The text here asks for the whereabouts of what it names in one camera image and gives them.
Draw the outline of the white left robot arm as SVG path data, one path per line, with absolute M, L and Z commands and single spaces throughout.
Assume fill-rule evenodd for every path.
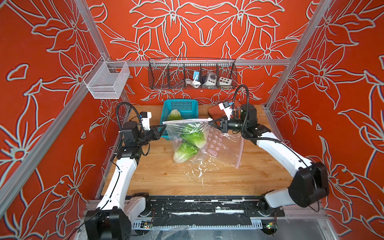
M 148 193 L 135 194 L 126 203 L 126 194 L 143 153 L 143 146 L 161 138 L 164 125 L 143 128 L 129 121 L 120 127 L 123 143 L 117 152 L 115 171 L 102 200 L 85 216 L 89 240 L 128 240 L 132 225 L 140 214 L 151 212 Z

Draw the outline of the green chinese cabbage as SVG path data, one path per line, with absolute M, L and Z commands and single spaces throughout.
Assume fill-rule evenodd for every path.
M 169 113 L 169 115 L 167 117 L 167 121 L 179 121 L 179 120 L 183 120 L 183 117 L 182 117 L 180 111 L 177 109 L 171 110 L 171 112 Z
M 207 144 L 209 126 L 206 122 L 184 122 L 170 125 L 168 134 L 174 147 L 173 160 L 184 163 L 195 160 Z

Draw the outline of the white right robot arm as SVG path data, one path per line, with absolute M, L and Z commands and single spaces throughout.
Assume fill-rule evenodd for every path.
M 301 156 L 280 141 L 266 126 L 259 124 L 257 109 L 250 104 L 235 109 L 234 103 L 218 105 L 225 116 L 210 121 L 210 125 L 222 133 L 239 132 L 243 139 L 251 141 L 275 158 L 292 176 L 287 188 L 273 190 L 262 195 L 259 210 L 266 214 L 271 209 L 297 205 L 302 208 L 319 203 L 330 193 L 327 168 Z

